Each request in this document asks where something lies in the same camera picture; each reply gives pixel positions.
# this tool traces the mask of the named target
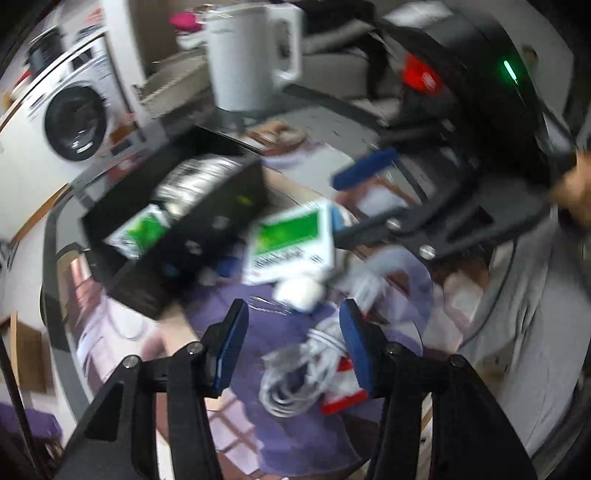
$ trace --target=mug handle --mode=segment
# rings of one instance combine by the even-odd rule
[[[271,4],[267,5],[267,8],[268,26],[273,38],[275,37],[274,27],[278,22],[285,21],[290,26],[290,69],[273,71],[273,83],[277,89],[280,89],[301,76],[301,31],[304,11],[292,4]]]

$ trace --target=black box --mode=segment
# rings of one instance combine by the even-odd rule
[[[104,239],[151,203],[154,189],[179,163],[203,154],[240,156],[243,165],[202,198],[139,260],[128,260]],[[109,296],[157,319],[199,269],[225,255],[268,203],[261,159],[243,144],[195,127],[148,157],[82,218],[95,279]]]

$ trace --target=coiled white cable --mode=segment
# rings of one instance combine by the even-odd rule
[[[307,411],[328,389],[347,348],[340,331],[338,310],[308,331],[308,340],[263,357],[265,373],[259,399],[275,417],[295,417]],[[302,386],[290,388],[287,376],[306,367]]]

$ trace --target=green and white package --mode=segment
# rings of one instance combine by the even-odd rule
[[[261,220],[249,236],[242,283],[272,283],[334,269],[331,206],[321,199]]]
[[[156,205],[148,205],[105,238],[105,243],[115,247],[125,258],[137,260],[167,230],[165,213]]]

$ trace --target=washing machine door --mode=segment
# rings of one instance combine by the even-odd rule
[[[69,86],[59,91],[47,106],[47,141],[66,160],[90,158],[100,148],[106,130],[105,104],[90,86]]]

